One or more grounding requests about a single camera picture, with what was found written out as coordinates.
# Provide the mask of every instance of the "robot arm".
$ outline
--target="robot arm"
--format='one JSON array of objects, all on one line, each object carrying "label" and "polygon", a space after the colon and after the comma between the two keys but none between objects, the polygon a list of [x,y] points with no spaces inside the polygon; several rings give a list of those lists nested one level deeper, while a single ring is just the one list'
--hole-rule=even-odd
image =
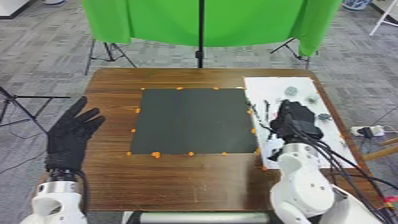
[{"label": "robot arm", "polygon": [[314,114],[300,103],[282,102],[269,127],[285,142],[277,153],[280,181],[269,191],[271,207],[282,222],[307,224],[309,218],[321,215],[321,224],[381,223],[360,201],[328,183],[319,172],[317,151],[294,130],[312,139],[319,139],[323,134],[314,127]]},{"label": "robot arm", "polygon": [[86,142],[104,122],[104,117],[97,116],[97,108],[78,115],[85,104],[86,98],[81,97],[47,132],[46,170],[49,177],[37,187],[31,200],[33,214],[21,224],[86,223],[85,211],[79,211],[81,194],[78,193],[76,174],[81,173]]}]

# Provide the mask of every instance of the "floor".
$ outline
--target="floor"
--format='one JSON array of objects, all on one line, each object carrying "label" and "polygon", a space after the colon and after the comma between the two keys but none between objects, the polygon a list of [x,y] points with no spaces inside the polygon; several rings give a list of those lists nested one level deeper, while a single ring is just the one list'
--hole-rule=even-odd
[{"label": "floor", "polygon": [[[319,55],[310,62],[310,70],[321,80],[346,127],[372,124],[398,105],[398,29],[381,25],[374,36],[367,36],[378,17],[371,8],[360,12],[339,9]],[[0,20],[1,87],[14,94],[72,97],[70,100],[54,100],[42,112],[38,122],[46,128],[83,94],[95,69],[127,66],[124,59],[115,63],[95,61],[90,75],[83,76],[88,44],[90,31],[79,0],[69,0],[58,7],[44,6],[35,1],[14,20]],[[204,67],[303,68],[285,49],[269,55],[277,45],[207,48]],[[138,67],[195,67],[193,47],[133,40],[122,49]],[[37,110],[40,100],[21,102],[30,110]],[[6,111],[6,120],[12,121],[21,115],[12,108]],[[396,121],[398,110],[376,124],[398,129]],[[30,212],[28,198],[42,175],[40,152],[46,148],[44,136],[35,134],[38,130],[26,123],[0,129],[0,172],[38,155],[22,166],[0,174],[0,223],[17,223]],[[394,184],[396,161],[394,155],[367,163],[374,176]],[[387,195],[396,195],[387,187],[381,186],[381,189]],[[117,223],[118,215],[92,213],[90,223]]]}]

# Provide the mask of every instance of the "gloved finger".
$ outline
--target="gloved finger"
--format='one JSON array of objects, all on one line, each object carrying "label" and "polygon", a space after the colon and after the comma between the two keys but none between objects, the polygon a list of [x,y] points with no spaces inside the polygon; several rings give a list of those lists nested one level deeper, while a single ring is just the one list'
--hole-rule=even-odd
[{"label": "gloved finger", "polygon": [[76,117],[76,115],[79,114],[79,111],[85,107],[85,104],[86,104],[86,97],[81,96],[79,99],[78,99],[78,102],[72,104],[69,110],[65,111],[60,119],[58,119],[58,123],[63,123],[69,119],[72,119]]},{"label": "gloved finger", "polygon": [[83,124],[85,135],[92,136],[97,128],[102,125],[102,122],[104,122],[104,117],[99,116]]},{"label": "gloved finger", "polygon": [[85,121],[88,121],[88,120],[95,117],[97,114],[99,114],[99,109],[97,109],[97,108],[92,108],[88,111],[85,111],[85,112],[78,115],[78,117],[76,117],[76,121],[78,121],[78,122],[85,122]]}]

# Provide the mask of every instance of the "wall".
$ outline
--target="wall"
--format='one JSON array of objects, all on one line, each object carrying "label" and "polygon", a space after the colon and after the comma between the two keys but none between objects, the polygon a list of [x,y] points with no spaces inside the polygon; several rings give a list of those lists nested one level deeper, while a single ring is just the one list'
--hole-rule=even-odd
[{"label": "wall", "polygon": [[0,0],[0,16],[8,16],[30,0]]}]

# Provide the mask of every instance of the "wooden table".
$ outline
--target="wooden table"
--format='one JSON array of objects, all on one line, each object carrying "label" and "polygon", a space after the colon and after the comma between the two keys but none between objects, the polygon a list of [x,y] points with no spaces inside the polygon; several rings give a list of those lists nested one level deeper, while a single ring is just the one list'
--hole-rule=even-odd
[{"label": "wooden table", "polygon": [[[86,88],[88,107],[99,107],[104,125],[88,143],[85,172],[94,211],[269,210],[269,187],[278,171],[261,170],[253,154],[229,156],[131,155],[131,129],[140,88],[234,88],[246,76],[310,77],[362,169],[367,167],[314,74],[291,69],[101,69]],[[371,186],[353,179],[371,202]],[[339,179],[340,187],[349,191]]]}]

